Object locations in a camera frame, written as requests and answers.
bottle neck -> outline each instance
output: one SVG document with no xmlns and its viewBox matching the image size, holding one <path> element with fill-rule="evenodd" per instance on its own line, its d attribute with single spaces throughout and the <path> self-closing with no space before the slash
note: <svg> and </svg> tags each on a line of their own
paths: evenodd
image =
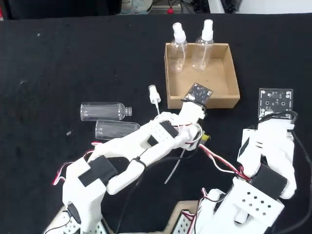
<svg viewBox="0 0 312 234">
<path fill-rule="evenodd" d="M 125 107 L 125 116 L 132 116 L 132 107 Z"/>
</svg>

black circuit board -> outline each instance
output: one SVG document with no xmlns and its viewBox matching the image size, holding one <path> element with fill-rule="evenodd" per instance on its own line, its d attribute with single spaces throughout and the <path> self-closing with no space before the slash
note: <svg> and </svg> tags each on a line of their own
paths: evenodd
<svg viewBox="0 0 312 234">
<path fill-rule="evenodd" d="M 185 101 L 191 101 L 203 106 L 206 106 L 206 102 L 213 94 L 213 91 L 198 84 L 194 83 L 187 95 L 184 97 Z"/>
<path fill-rule="evenodd" d="M 259 90 L 258 117 L 262 118 L 273 112 L 293 110 L 292 89 L 264 89 Z M 291 115 L 285 114 L 274 118 L 291 119 Z"/>
</svg>

black cable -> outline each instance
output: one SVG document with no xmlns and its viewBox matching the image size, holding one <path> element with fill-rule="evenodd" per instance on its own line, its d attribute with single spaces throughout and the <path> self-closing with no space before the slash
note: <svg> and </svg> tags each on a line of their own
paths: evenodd
<svg viewBox="0 0 312 234">
<path fill-rule="evenodd" d="M 193 157 L 193 156 L 196 154 L 196 152 L 197 152 L 197 150 L 198 150 L 198 148 L 199 148 L 199 147 L 198 147 L 198 146 L 199 146 L 199 142 L 200 142 L 200 141 L 198 141 L 198 143 L 197 143 L 196 149 L 195 149 L 189 156 L 187 156 L 187 157 L 182 157 L 182 158 L 181 158 L 181 157 L 165 157 L 165 158 L 162 158 L 162 159 L 160 159 L 160 160 L 158 160 L 158 161 L 152 163 L 152 164 L 151 164 L 150 166 L 148 166 L 147 168 L 144 168 L 144 171 L 142 172 L 142 174 L 141 174 L 141 175 L 139 176 L 139 178 L 137 179 L 136 185 L 133 186 L 133 188 L 131 189 L 131 191 L 128 193 L 128 196 L 127 196 L 127 198 L 126 198 L 125 204 L 124 204 L 124 206 L 123 206 L 123 208 L 122 208 L 122 211 L 121 211 L 121 214 L 120 214 L 120 218 L 119 218 L 118 225 L 117 225 L 117 228 L 116 228 L 116 234 L 119 234 L 119 229 L 120 229 L 120 227 L 121 227 L 121 223 L 122 223 L 123 217 L 124 217 L 124 215 L 125 215 L 125 213 L 126 213 L 126 210 L 127 210 L 127 207 L 128 207 L 129 201 L 130 201 L 130 198 L 131 198 L 133 192 L 135 191 L 135 189 L 137 188 L 137 186 L 138 186 L 138 185 L 141 183 L 141 181 L 143 180 L 143 176 L 144 176 L 144 173 L 146 172 L 146 169 L 150 169 L 150 168 L 152 168 L 152 167 L 154 167 L 154 166 L 156 166 L 156 165 L 158 165 L 158 164 L 160 164 L 160 163 L 162 163 L 162 162 L 165 162 L 165 161 L 182 160 L 182 159 L 189 159 L 189 158 Z"/>
<path fill-rule="evenodd" d="M 49 230 L 46 230 L 44 234 L 47 234 L 49 231 L 52 231 L 52 230 L 55 230 L 55 229 L 58 229 L 58 228 L 61 228 L 61 227 L 64 227 L 66 224 L 68 224 L 70 222 L 70 218 L 71 218 L 71 215 L 69 213 L 69 211 L 63 211 L 64 213 L 67 213 L 68 214 L 68 217 L 69 217 L 69 220 L 67 223 L 65 223 L 64 225 L 62 226 L 59 226 L 59 227 L 55 227 L 55 228 L 51 228 Z"/>
<path fill-rule="evenodd" d="M 272 230 L 272 233 L 275 233 L 275 234 L 285 234 L 285 233 L 288 233 L 294 229 L 297 229 L 299 228 L 300 226 L 302 226 L 306 221 L 308 221 L 309 217 L 311 216 L 311 212 L 312 212 L 312 161 L 311 161 L 311 158 L 306 150 L 306 148 L 304 147 L 304 145 L 302 144 L 301 140 L 298 138 L 297 134 L 294 132 L 294 130 L 291 131 L 292 135 L 293 135 L 293 138 L 295 139 L 295 141 L 298 143 L 298 145 L 300 146 L 300 148 L 302 149 L 303 151 L 303 154 L 304 154 L 304 157 L 305 157 L 305 160 L 307 161 L 307 163 L 309 164 L 310 166 L 310 173 L 311 173 L 311 178 L 310 178 L 310 199 L 309 199 L 309 208 L 308 208 L 308 211 L 306 213 L 306 215 L 300 220 L 298 221 L 297 223 L 287 227 L 287 228 L 284 228 L 278 232 L 275 233 L 275 228 L 273 228 Z"/>
<path fill-rule="evenodd" d="M 264 121 L 267 121 L 267 120 L 273 118 L 274 116 L 287 115 L 287 114 L 293 116 L 291 123 L 294 124 L 294 123 L 297 121 L 297 119 L 298 119 L 298 114 L 297 114 L 297 112 L 295 112 L 295 111 L 274 112 L 274 113 L 271 113 L 271 114 L 268 114 L 268 115 L 262 117 L 262 118 L 258 121 L 258 123 L 262 123 L 262 122 L 264 122 Z"/>
<path fill-rule="evenodd" d="M 173 6 L 176 2 L 177 2 L 177 0 L 174 0 L 173 3 L 172 3 L 172 5 L 170 5 L 170 0 L 168 0 L 168 5 L 169 5 L 169 7 L 172 8 L 172 6 Z"/>
<path fill-rule="evenodd" d="M 183 7 L 182 7 L 182 4 L 184 4 L 185 8 L 188 10 L 188 12 L 191 14 L 191 10 L 189 9 L 188 7 L 188 2 L 185 2 L 184 0 L 180 0 L 180 5 L 181 5 L 181 12 L 183 13 Z"/>
</svg>

wire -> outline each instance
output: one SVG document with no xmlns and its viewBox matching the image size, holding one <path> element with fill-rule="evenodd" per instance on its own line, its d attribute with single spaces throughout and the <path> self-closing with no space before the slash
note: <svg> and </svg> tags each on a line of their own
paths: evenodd
<svg viewBox="0 0 312 234">
<path fill-rule="evenodd" d="M 60 176 L 60 174 L 62 173 L 63 168 L 68 165 L 68 164 L 72 164 L 73 162 L 65 162 L 61 165 L 60 169 L 58 170 L 54 180 L 52 181 L 52 185 L 56 186 L 59 182 L 60 179 L 62 179 L 63 181 L 65 181 L 65 178 Z"/>
<path fill-rule="evenodd" d="M 188 3 L 188 2 L 185 2 L 184 0 L 180 0 L 180 5 L 181 5 L 181 12 L 183 13 L 183 7 L 182 7 L 182 4 L 184 4 L 184 6 L 185 6 L 185 8 L 187 9 L 187 11 L 191 14 L 192 12 L 190 11 L 190 9 L 189 9 L 189 5 L 190 5 L 190 3 Z"/>
<path fill-rule="evenodd" d="M 59 226 L 59 227 L 55 227 L 55 228 L 51 228 L 51 229 L 49 229 L 49 230 L 46 230 L 44 234 L 47 234 L 48 232 L 50 232 L 50 231 L 52 231 L 52 230 L 55 230 L 55 229 L 59 229 L 59 228 L 61 228 L 61 227 L 64 227 L 65 225 L 67 225 L 67 224 L 70 222 L 71 215 L 70 215 L 69 211 L 63 211 L 63 212 L 68 214 L 68 217 L 69 217 L 68 222 L 65 223 L 65 224 L 62 225 L 62 226 Z"/>
<path fill-rule="evenodd" d="M 201 189 L 201 192 L 203 193 L 203 198 L 205 198 L 205 199 L 207 199 L 207 200 L 209 200 L 209 201 L 211 201 L 211 202 L 218 203 L 218 202 L 221 202 L 221 201 L 223 201 L 223 200 L 225 199 L 225 197 L 230 193 L 230 191 L 232 190 L 232 188 L 233 188 L 233 186 L 226 192 L 226 194 L 221 195 L 222 197 L 219 198 L 218 200 L 212 200 L 212 199 L 210 199 L 210 198 L 208 197 L 208 193 L 207 193 L 207 191 L 206 191 L 205 188 L 202 188 L 202 189 Z"/>
<path fill-rule="evenodd" d="M 172 9 L 173 5 L 174 5 L 176 2 L 177 2 L 177 0 L 174 0 L 173 3 L 172 3 L 172 5 L 170 5 L 170 0 L 168 0 L 168 5 L 169 5 L 169 7 Z"/>
<path fill-rule="evenodd" d="M 185 211 L 181 211 L 181 213 L 189 220 L 192 221 L 194 218 L 194 214 L 186 213 Z"/>
<path fill-rule="evenodd" d="M 183 157 L 184 152 L 185 152 L 185 149 L 183 149 L 183 151 L 182 151 L 180 157 Z M 172 175 L 173 175 L 174 172 L 176 171 L 176 169 L 177 169 L 177 167 L 178 167 L 180 161 L 181 161 L 181 160 L 178 160 L 178 161 L 176 162 L 175 167 L 174 167 L 174 168 L 172 169 L 172 171 L 170 172 L 170 174 L 169 174 L 168 178 L 165 180 L 165 183 L 164 183 L 164 184 L 167 184 L 167 183 L 168 183 L 168 181 L 170 180 L 170 178 L 172 177 Z"/>
<path fill-rule="evenodd" d="M 136 187 L 141 183 L 141 181 L 143 180 L 143 176 L 144 176 L 144 173 L 146 172 L 147 169 L 150 169 L 162 162 L 165 162 L 165 161 L 171 161 L 171 160 L 182 160 L 182 159 L 189 159 L 191 157 L 193 157 L 195 155 L 195 153 L 197 152 L 198 150 L 198 145 L 197 147 L 195 148 L 195 150 L 187 157 L 165 157 L 165 158 L 162 158 L 154 163 L 152 163 L 149 167 L 145 168 L 144 171 L 142 172 L 142 174 L 139 176 L 139 178 L 137 179 L 137 182 L 135 184 L 135 186 L 131 189 L 131 191 L 128 193 L 128 196 L 126 197 L 126 201 L 125 201 L 125 204 L 122 208 L 122 211 L 121 211 L 121 214 L 120 214 L 120 218 L 119 218 L 119 221 L 118 221 L 118 225 L 117 225 L 117 228 L 116 228 L 116 234 L 119 233 L 119 229 L 121 227 L 121 223 L 122 223 L 122 220 L 123 220 L 123 217 L 126 213 L 126 209 L 128 207 L 128 204 L 129 204 L 129 201 L 130 201 L 130 198 L 133 194 L 133 192 L 135 191 Z"/>
<path fill-rule="evenodd" d="M 148 149 L 146 149 L 145 151 L 143 151 L 137 158 L 140 158 Z M 135 186 L 133 186 L 133 188 L 130 190 L 130 192 L 128 193 L 127 195 L 127 198 L 126 198 L 126 201 L 123 205 L 123 208 L 121 210 L 121 214 L 120 214 L 120 217 L 119 217 L 119 221 L 118 221 L 118 225 L 117 225 L 117 228 L 116 228 L 116 234 L 119 233 L 119 229 L 121 227 L 121 223 L 122 223 L 122 220 L 123 220 L 123 217 L 126 213 L 126 210 L 127 210 L 127 207 L 128 207 L 128 204 L 129 204 L 129 201 L 130 201 L 130 198 L 133 194 L 133 192 L 135 191 L 136 187 L 141 183 L 142 179 L 143 179 L 143 175 L 144 175 L 144 172 L 145 172 L 145 169 L 144 168 L 144 171 L 142 172 L 142 174 L 138 177 L 137 179 L 137 182 L 135 184 Z"/>
<path fill-rule="evenodd" d="M 258 123 L 262 123 L 264 121 L 267 121 L 273 118 L 274 116 L 280 116 L 280 115 L 292 115 L 293 118 L 292 118 L 291 124 L 294 124 L 298 119 L 298 114 L 295 111 L 281 111 L 281 112 L 274 112 L 274 113 L 267 114 L 266 116 L 262 117 L 258 121 Z"/>
<path fill-rule="evenodd" d="M 222 158 L 221 156 L 215 154 L 214 152 L 212 152 L 211 150 L 209 150 L 206 146 L 204 146 L 203 144 L 199 145 L 199 148 L 201 148 L 202 150 L 204 150 L 204 152 L 206 153 L 206 155 L 212 160 L 212 157 L 214 159 L 218 159 L 219 161 L 221 161 L 223 164 L 225 164 L 226 166 L 228 166 L 236 175 L 238 175 L 239 177 L 241 177 L 242 179 L 245 180 L 249 180 L 250 178 L 248 178 L 247 176 L 245 176 L 243 174 L 243 172 L 240 172 L 238 169 L 236 169 L 236 167 L 234 167 L 231 163 L 229 163 L 227 160 L 225 160 L 224 158 Z M 223 169 L 219 168 L 217 166 L 217 164 L 214 161 L 214 165 L 217 167 L 218 170 L 223 171 Z"/>
<path fill-rule="evenodd" d="M 193 143 L 197 142 L 198 140 L 200 140 L 204 135 L 204 131 L 201 128 L 201 126 L 198 123 L 195 123 L 194 125 L 198 128 L 200 134 L 199 134 L 198 138 L 196 138 L 195 140 L 192 140 L 190 142 L 186 142 L 185 144 L 193 144 Z"/>
<path fill-rule="evenodd" d="M 94 151 L 94 150 L 88 150 L 88 151 L 86 151 L 82 157 L 87 161 L 86 156 L 87 156 L 88 154 L 92 153 L 93 151 Z M 65 162 L 65 163 L 63 163 L 63 164 L 61 165 L 60 169 L 57 171 L 56 176 L 54 177 L 54 180 L 52 181 L 52 185 L 53 185 L 53 186 L 56 186 L 56 185 L 59 183 L 60 179 L 63 180 L 63 182 L 66 181 L 66 179 L 65 179 L 64 177 L 60 176 L 60 174 L 62 173 L 62 170 L 63 170 L 63 168 L 64 168 L 65 166 L 67 166 L 67 165 L 69 165 L 69 164 L 72 164 L 72 163 L 74 163 L 74 162 Z"/>
<path fill-rule="evenodd" d="M 300 221 L 298 221 L 297 223 L 295 223 L 295 224 L 293 224 L 293 225 L 291 225 L 291 226 L 289 226 L 289 227 L 287 227 L 285 229 L 282 229 L 282 230 L 280 230 L 280 231 L 278 231 L 276 233 L 275 233 L 275 228 L 273 228 L 272 233 L 275 233 L 275 234 L 285 234 L 285 233 L 288 233 L 288 232 L 290 232 L 290 231 L 292 231 L 294 229 L 299 228 L 306 221 L 308 221 L 308 219 L 311 216 L 311 212 L 312 212 L 312 161 L 311 161 L 311 158 L 310 158 L 306 148 L 304 147 L 304 145 L 302 144 L 301 140 L 298 138 L 298 136 L 294 132 L 294 130 L 292 130 L 291 133 L 292 133 L 293 138 L 295 139 L 295 141 L 298 143 L 298 145 L 302 149 L 304 157 L 305 157 L 305 160 L 307 161 L 307 163 L 310 166 L 310 173 L 311 173 L 311 178 L 310 178 L 310 196 L 309 196 L 310 199 L 309 199 L 308 211 L 307 211 L 306 215 Z"/>
<path fill-rule="evenodd" d="M 219 170 L 219 171 L 221 171 L 221 172 L 226 172 L 226 173 L 232 173 L 232 174 L 235 174 L 235 172 L 234 171 L 229 171 L 229 170 L 223 170 L 223 169 L 221 169 L 218 165 L 217 165 L 217 163 L 215 162 L 215 158 L 213 157 L 213 156 L 211 156 L 211 155 L 208 155 L 208 157 L 213 161 L 213 163 L 214 163 L 214 166 Z"/>
</svg>

black cloth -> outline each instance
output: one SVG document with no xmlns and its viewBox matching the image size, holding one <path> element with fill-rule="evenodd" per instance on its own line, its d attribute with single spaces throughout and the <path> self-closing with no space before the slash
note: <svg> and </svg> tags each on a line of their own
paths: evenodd
<svg viewBox="0 0 312 234">
<path fill-rule="evenodd" d="M 193 42 L 208 18 L 214 20 L 215 42 L 230 44 L 241 100 L 233 109 L 207 110 L 207 146 L 235 163 L 242 129 L 257 121 L 259 88 L 293 88 L 293 109 L 299 113 L 295 130 L 312 151 L 311 14 L 5 21 L 0 23 L 1 233 L 40 233 L 62 206 L 61 183 L 53 187 L 51 181 L 63 162 L 82 156 L 94 140 L 95 123 L 80 120 L 81 102 L 120 101 L 133 108 L 125 120 L 143 125 L 156 115 L 148 93 L 155 84 L 160 109 L 167 111 L 163 56 L 165 42 L 173 38 L 172 24 L 181 22 Z M 302 154 L 296 146 L 298 190 L 283 201 L 277 229 L 307 211 L 310 172 Z M 181 162 L 164 185 L 174 164 L 146 171 L 122 232 L 161 231 L 178 201 L 199 199 L 202 187 L 227 191 L 231 186 L 232 176 L 217 171 L 202 152 Z M 104 197 L 102 212 L 113 229 L 132 186 Z M 311 219 L 293 233 L 310 233 L 310 228 Z"/>
</svg>

